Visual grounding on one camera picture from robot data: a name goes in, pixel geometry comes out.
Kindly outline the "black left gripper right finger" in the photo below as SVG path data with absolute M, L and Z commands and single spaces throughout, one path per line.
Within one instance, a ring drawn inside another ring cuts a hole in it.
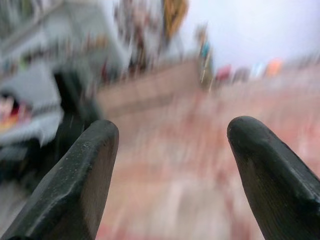
M 250 209 L 265 240 L 320 240 L 320 179 L 265 124 L 238 116 L 227 126 Z

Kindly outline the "grey sofa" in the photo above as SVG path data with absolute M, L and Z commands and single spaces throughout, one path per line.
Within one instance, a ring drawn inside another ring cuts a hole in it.
M 123 69 L 111 10 L 100 1 L 61 1 L 7 40 L 3 50 L 8 62 L 35 52 L 44 56 L 0 79 L 0 91 L 12 93 L 35 111 L 30 120 L 0 130 L 0 146 L 29 139 L 45 145 L 54 138 L 63 118 L 54 72 L 74 70 L 87 86 L 102 80 L 103 66 L 113 72 Z

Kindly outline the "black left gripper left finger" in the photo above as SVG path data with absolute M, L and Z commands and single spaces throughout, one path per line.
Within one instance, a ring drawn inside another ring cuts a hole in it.
M 43 177 L 0 240 L 95 240 L 118 145 L 113 122 L 93 122 Z

